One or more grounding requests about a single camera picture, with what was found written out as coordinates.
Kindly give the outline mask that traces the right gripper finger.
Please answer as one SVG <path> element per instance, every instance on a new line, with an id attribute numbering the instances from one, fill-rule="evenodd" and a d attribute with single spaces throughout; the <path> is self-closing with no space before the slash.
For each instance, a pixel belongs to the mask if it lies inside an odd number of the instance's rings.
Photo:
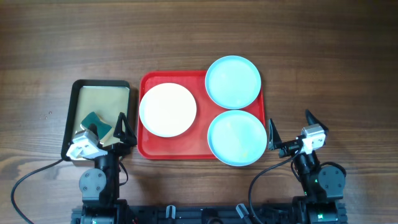
<path id="1" fill-rule="evenodd" d="M 328 132 L 328 128 L 321 121 L 319 121 L 309 110 L 305 110 L 305 117 L 309 125 L 319 124 L 326 133 Z"/>
<path id="2" fill-rule="evenodd" d="M 271 118 L 268 120 L 268 127 L 269 127 L 268 149 L 270 151 L 280 149 L 282 147 L 282 140 Z"/>

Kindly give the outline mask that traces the light blue plate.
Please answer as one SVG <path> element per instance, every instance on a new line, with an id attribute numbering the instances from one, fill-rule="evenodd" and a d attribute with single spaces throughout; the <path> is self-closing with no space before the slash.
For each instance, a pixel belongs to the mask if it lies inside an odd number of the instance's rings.
<path id="1" fill-rule="evenodd" d="M 205 90 L 218 106 L 238 110 L 259 95 L 262 81 L 257 67 L 248 59 L 228 55 L 214 61 L 205 75 Z"/>
<path id="2" fill-rule="evenodd" d="M 219 161 L 242 167 L 262 157 L 267 147 L 267 133 L 264 125 L 251 113 L 230 110 L 211 122 L 207 141 Z"/>

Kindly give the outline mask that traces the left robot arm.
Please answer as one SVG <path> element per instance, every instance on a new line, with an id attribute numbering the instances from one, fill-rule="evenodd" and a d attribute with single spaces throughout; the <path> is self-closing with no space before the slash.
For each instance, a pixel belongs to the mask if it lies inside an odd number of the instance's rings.
<path id="1" fill-rule="evenodd" d="M 85 171 L 79 180 L 83 206 L 72 211 L 74 224 L 135 223 L 136 216 L 125 199 L 119 198 L 119 173 L 126 170 L 120 158 L 131 153 L 137 144 L 127 117 L 120 113 L 113 136 L 120 141 L 110 146 L 100 144 L 99 123 L 90 123 L 87 129 L 77 132 L 67 152 L 68 157 L 81 156 L 94 162 L 94 168 Z"/>

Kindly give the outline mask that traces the white round plate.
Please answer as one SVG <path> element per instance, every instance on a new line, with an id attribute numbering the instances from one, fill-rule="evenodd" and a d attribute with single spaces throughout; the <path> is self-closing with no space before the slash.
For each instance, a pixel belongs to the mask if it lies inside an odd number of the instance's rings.
<path id="1" fill-rule="evenodd" d="M 139 105 L 141 123 L 150 133 L 171 138 L 193 124 L 197 104 L 191 92 L 176 83 L 162 83 L 144 94 Z"/>

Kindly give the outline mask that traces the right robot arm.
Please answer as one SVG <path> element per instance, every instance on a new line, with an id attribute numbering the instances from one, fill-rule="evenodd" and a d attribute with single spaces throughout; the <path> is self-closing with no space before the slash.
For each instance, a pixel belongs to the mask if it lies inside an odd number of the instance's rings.
<path id="1" fill-rule="evenodd" d="M 329 129 L 309 110 L 308 125 L 294 140 L 281 140 L 273 120 L 268 121 L 269 150 L 278 150 L 279 157 L 291 158 L 291 168 L 300 182 L 304 196 L 294 197 L 289 209 L 290 223 L 347 223 L 343 198 L 346 170 L 335 162 L 321 163 L 316 150 L 325 145 Z"/>

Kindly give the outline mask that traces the green yellow sponge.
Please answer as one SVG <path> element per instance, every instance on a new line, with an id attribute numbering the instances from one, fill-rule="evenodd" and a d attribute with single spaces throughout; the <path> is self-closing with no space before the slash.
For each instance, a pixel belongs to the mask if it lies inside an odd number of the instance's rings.
<path id="1" fill-rule="evenodd" d="M 95 112 L 88 114 L 81 122 L 81 129 L 88 129 L 91 124 L 97 127 L 97 134 L 99 142 L 105 147 L 119 142 L 119 139 L 114 137 L 114 128 L 105 123 Z"/>

